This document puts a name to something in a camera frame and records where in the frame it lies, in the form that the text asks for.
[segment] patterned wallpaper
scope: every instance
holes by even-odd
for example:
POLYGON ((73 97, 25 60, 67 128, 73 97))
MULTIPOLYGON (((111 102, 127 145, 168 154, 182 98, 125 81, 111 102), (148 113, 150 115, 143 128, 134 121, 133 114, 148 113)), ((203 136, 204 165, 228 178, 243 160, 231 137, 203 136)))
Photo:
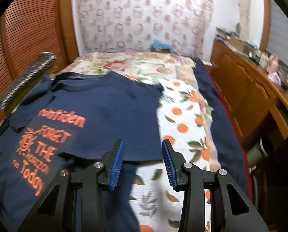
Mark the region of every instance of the patterned wallpaper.
POLYGON ((212 0, 77 0, 87 52, 140 52, 154 39, 202 57, 212 0))

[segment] black clamp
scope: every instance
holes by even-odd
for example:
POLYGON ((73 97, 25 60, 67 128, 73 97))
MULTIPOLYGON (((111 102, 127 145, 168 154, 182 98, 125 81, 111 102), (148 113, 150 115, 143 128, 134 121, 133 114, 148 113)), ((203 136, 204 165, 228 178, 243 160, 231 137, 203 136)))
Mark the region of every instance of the black clamp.
POLYGON ((70 173, 61 170, 47 186, 18 232, 75 232, 76 193, 82 189, 82 232, 106 232, 102 190, 112 191, 117 185, 124 156, 123 140, 118 139, 111 152, 85 170, 70 173))
POLYGON ((204 232, 204 189, 210 190, 211 232, 269 231, 248 197, 226 170, 216 173, 201 170, 174 152, 169 140, 162 142, 162 154, 170 185, 185 191, 178 232, 204 232))

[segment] red fabric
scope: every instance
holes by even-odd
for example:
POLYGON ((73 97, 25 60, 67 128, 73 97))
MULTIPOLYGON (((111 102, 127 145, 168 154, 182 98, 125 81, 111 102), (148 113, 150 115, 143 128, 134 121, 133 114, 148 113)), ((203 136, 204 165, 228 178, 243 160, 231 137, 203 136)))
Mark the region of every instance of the red fabric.
POLYGON ((249 193, 249 199, 252 201, 252 183, 251 183, 251 176, 249 174, 249 164, 248 164, 248 161, 247 161, 247 155, 245 153, 245 150, 244 148, 242 147, 242 144, 239 142, 239 139, 238 139, 238 134, 237 134, 237 130, 234 126, 234 123, 233 123, 233 119, 231 117, 231 113, 230 113, 230 110, 228 108, 228 105, 226 104, 225 100, 224 100, 224 96, 222 94, 222 92, 218 89, 213 77, 211 76, 211 74, 209 74, 214 86, 215 86, 215 89, 217 90, 218 92, 218 98, 219 100, 221 101, 221 103, 223 104, 223 107, 225 108, 226 112, 228 113, 228 116, 229 116, 229 119, 231 121, 231 124, 232 124, 232 127, 233 127, 233 130, 234 130, 234 133, 235 133, 235 136, 237 138, 237 141, 241 147, 241 150, 242 150, 242 154, 243 154, 243 157, 244 157, 244 163, 245 163, 245 172, 246 172, 246 177, 247 177, 247 184, 248 184, 248 193, 249 193))

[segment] white wall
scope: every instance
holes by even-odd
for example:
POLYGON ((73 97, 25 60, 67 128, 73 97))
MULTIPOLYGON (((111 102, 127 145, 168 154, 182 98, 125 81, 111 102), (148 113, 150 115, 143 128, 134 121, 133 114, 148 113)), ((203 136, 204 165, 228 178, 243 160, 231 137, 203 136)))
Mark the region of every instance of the white wall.
POLYGON ((263 30, 264 0, 250 0, 249 19, 249 39, 259 47, 263 30))
POLYGON ((81 28, 80 28, 80 18, 79 13, 77 11, 77 3, 76 0, 71 0, 72 2, 72 14, 73 14, 73 25, 75 32, 75 39, 77 43, 78 54, 80 56, 86 55, 84 39, 82 37, 81 28))
POLYGON ((210 26, 206 30, 203 46, 203 60, 209 61, 212 52, 212 45, 216 35, 216 27, 226 28, 235 31, 239 22, 238 0, 213 0, 214 12, 210 26))

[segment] cabinet drawer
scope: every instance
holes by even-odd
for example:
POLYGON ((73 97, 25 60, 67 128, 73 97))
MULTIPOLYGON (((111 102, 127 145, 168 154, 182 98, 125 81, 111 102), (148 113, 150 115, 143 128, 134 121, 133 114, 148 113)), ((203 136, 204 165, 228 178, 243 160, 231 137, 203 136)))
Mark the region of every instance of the cabinet drawer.
POLYGON ((254 74, 248 63, 236 57, 229 49, 222 53, 218 63, 219 66, 213 69, 212 76, 219 85, 233 114, 248 96, 254 74))
POLYGON ((267 82, 255 74, 246 99, 236 109, 233 116, 241 141, 263 121, 275 100, 276 94, 267 82))
POLYGON ((210 62, 215 67, 219 67, 219 61, 225 51, 225 46, 221 43, 214 42, 214 46, 212 48, 212 54, 210 56, 210 62))

